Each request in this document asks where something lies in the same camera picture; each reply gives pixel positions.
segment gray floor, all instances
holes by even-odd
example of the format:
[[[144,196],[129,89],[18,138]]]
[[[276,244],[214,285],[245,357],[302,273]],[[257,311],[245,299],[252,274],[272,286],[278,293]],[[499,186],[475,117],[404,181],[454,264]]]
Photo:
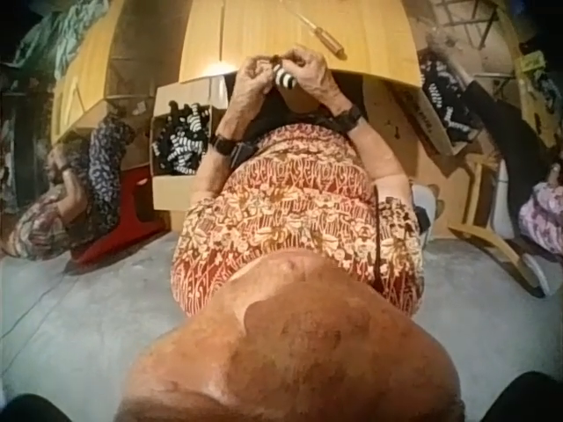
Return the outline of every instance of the gray floor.
[[[31,392],[73,420],[111,419],[135,355],[182,321],[169,287],[168,235],[85,275],[67,257],[2,267],[2,379],[9,397]],[[416,321],[450,351],[469,420],[518,374],[561,376],[561,300],[527,295],[485,253],[458,241],[426,251],[427,289]]]

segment red chair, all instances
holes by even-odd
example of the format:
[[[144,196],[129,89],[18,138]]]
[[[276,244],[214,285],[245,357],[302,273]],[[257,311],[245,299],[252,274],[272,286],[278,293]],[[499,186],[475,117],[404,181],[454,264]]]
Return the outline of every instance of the red chair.
[[[85,249],[72,251],[70,256],[75,263],[90,264],[110,252],[121,251],[165,229],[165,223],[160,220],[142,222],[137,216],[135,191],[143,185],[143,181],[150,185],[149,166],[127,170],[121,174],[121,216],[118,226]]]

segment hand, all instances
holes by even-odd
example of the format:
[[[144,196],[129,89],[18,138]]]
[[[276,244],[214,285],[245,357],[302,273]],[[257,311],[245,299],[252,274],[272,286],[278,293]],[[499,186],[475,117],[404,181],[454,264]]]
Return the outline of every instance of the hand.
[[[333,109],[342,101],[344,94],[334,81],[333,73],[326,65],[325,57],[308,48],[297,46],[282,56],[283,68],[297,80],[299,85],[318,102]]]
[[[246,59],[237,73],[229,112],[245,124],[250,123],[264,105],[266,94],[274,86],[274,72],[269,58],[254,56]]]
[[[559,186],[559,175],[561,173],[561,166],[557,163],[552,165],[552,168],[549,171],[549,175],[547,176],[547,185],[549,187],[557,187]]]

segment black and white striped object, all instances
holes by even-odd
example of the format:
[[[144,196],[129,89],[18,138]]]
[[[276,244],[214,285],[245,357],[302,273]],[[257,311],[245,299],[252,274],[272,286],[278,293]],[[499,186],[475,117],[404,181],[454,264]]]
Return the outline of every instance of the black and white striped object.
[[[435,54],[420,57],[422,90],[452,142],[471,141],[482,128],[462,99],[462,87],[446,62]]]
[[[275,64],[273,71],[276,85],[288,90],[293,90],[296,87],[297,80],[283,68],[281,63]]]
[[[159,167],[168,174],[195,174],[205,154],[209,139],[209,107],[199,104],[171,105],[160,136],[153,142]]]

